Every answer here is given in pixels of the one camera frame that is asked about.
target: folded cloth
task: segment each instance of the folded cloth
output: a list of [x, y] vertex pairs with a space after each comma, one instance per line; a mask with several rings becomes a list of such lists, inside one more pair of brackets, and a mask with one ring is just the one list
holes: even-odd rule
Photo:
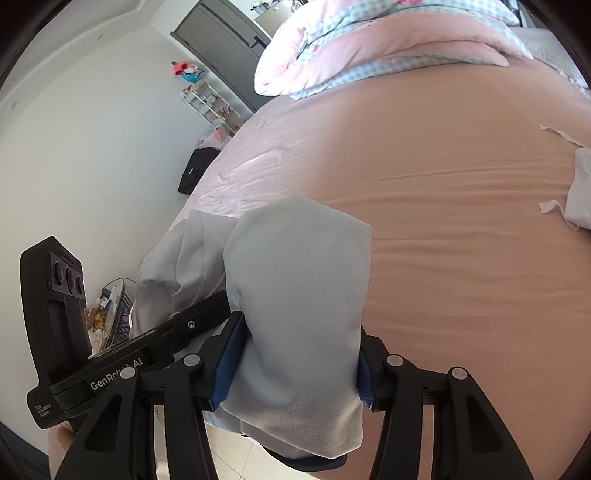
[[507, 66], [500, 52], [532, 58], [507, 27], [517, 18], [496, 0], [343, 0], [321, 8], [325, 3], [306, 4], [276, 32], [256, 68], [257, 93], [298, 99], [424, 66]]
[[286, 458], [336, 458], [362, 439], [356, 373], [370, 264], [369, 225], [303, 197], [240, 220], [192, 211], [142, 264], [133, 334], [226, 288], [251, 336], [206, 421]]

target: pillow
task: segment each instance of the pillow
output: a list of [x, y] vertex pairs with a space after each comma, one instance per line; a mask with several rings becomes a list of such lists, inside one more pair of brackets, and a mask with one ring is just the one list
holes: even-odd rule
[[531, 54], [539, 61], [549, 65], [557, 72], [568, 77], [572, 83], [588, 89], [587, 81], [570, 58], [568, 52], [550, 30], [545, 28], [511, 29], [517, 35]]

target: white wall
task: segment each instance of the white wall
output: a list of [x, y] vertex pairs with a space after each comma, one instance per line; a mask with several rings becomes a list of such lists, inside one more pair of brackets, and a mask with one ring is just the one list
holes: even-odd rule
[[96, 25], [131, 12], [139, 3], [140, 0], [72, 0], [29, 43], [2, 91], [12, 90], [38, 63], [69, 41]]
[[178, 182], [207, 125], [178, 93], [178, 50], [152, 27], [107, 43], [32, 101], [0, 137], [0, 420], [36, 447], [37, 385], [22, 317], [21, 253], [54, 235], [82, 262], [87, 297], [134, 278], [185, 196]]
[[33, 39], [0, 90], [0, 135], [43, 89], [78, 60], [148, 25], [162, 2], [73, 0]]

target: bed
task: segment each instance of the bed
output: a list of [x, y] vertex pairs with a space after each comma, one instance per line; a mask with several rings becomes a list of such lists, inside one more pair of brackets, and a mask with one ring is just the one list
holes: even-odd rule
[[[591, 102], [538, 60], [453, 64], [274, 99], [207, 170], [192, 209], [241, 216], [297, 193], [372, 226], [363, 325], [417, 366], [465, 366], [537, 480], [591, 428], [591, 238], [538, 202], [564, 200]], [[367, 478], [381, 416], [347, 464]], [[425, 435], [429, 436], [429, 425]], [[429, 478], [428, 468], [422, 479]]]

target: blue gripper pad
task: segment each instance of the blue gripper pad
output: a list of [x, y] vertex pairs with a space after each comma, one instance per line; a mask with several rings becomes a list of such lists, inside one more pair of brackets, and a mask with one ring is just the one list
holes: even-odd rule
[[359, 392], [359, 398], [369, 409], [371, 409], [376, 403], [375, 392], [372, 388], [373, 384], [374, 379], [372, 378], [369, 362], [365, 358], [363, 352], [360, 352], [359, 364], [357, 366], [357, 391]]
[[209, 401], [214, 410], [228, 397], [232, 380], [240, 364], [242, 352], [249, 335], [250, 331], [246, 326], [246, 321], [242, 318], [230, 334], [222, 356], [213, 372], [213, 391]]

